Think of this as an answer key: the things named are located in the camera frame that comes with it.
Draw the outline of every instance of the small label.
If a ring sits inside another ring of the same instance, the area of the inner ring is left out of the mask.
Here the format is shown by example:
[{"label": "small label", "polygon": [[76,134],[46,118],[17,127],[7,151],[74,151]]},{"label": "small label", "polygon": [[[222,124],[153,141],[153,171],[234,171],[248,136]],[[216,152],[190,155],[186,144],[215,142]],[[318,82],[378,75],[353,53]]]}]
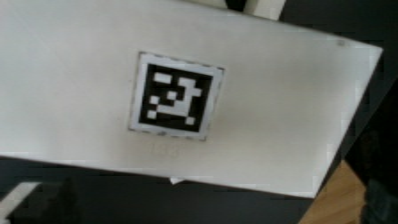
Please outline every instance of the small label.
[{"label": "small label", "polygon": [[204,140],[224,69],[140,54],[129,128]]}]

